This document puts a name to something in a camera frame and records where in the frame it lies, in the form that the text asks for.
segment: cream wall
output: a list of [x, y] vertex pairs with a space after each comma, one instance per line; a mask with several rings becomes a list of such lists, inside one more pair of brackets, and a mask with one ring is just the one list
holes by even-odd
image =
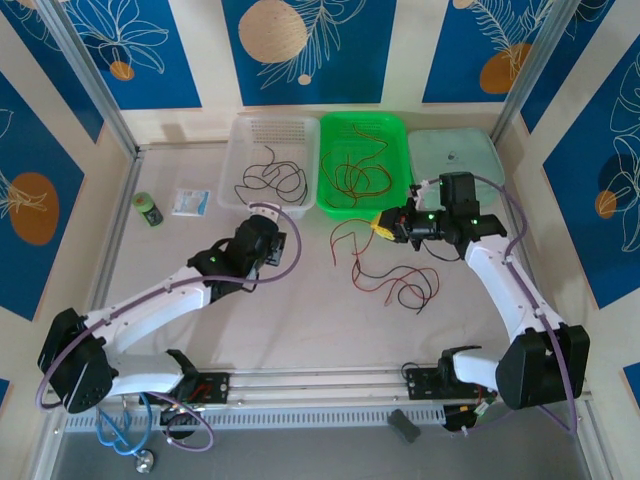
[[640, 411], [622, 368], [640, 361], [640, 291], [598, 310], [542, 165], [640, 33], [637, 0], [616, 0], [580, 60], [529, 137], [521, 119], [499, 145], [528, 213], [528, 251], [536, 277], [561, 315], [591, 337], [587, 381], [619, 475], [638, 478]]
[[[85, 174], [36, 320], [0, 308], [0, 378], [12, 385], [0, 416], [0, 478], [10, 480], [25, 474], [44, 418], [34, 406], [40, 348], [56, 313], [88, 306], [130, 162], [106, 127], [94, 145], [2, 15], [0, 45], [0, 71]], [[3, 281], [8, 278], [3, 272]]]
[[316, 116], [327, 111], [382, 110], [398, 113], [410, 129], [479, 126], [490, 130], [502, 109], [500, 102], [422, 104], [449, 2], [397, 0], [380, 105], [244, 108], [221, 1], [170, 0], [202, 109], [127, 110], [123, 116], [140, 144], [224, 140], [238, 113], [257, 110]]

